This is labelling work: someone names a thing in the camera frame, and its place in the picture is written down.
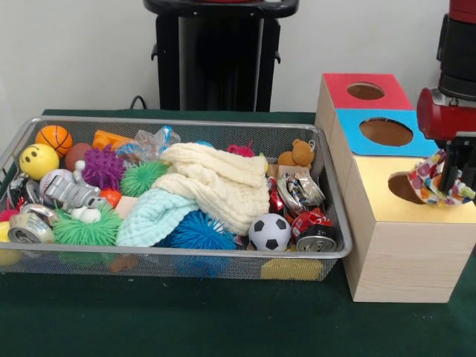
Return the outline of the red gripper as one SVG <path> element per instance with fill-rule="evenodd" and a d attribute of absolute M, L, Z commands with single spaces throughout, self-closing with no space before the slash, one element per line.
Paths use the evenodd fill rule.
<path fill-rule="evenodd" d="M 439 148 L 475 146 L 474 101 L 446 96 L 437 88 L 424 88 L 419 95 L 416 116 L 419 130 Z M 446 147 L 445 153 L 440 192 L 448 194 L 457 177 L 470 187 L 466 174 L 470 149 Z"/>

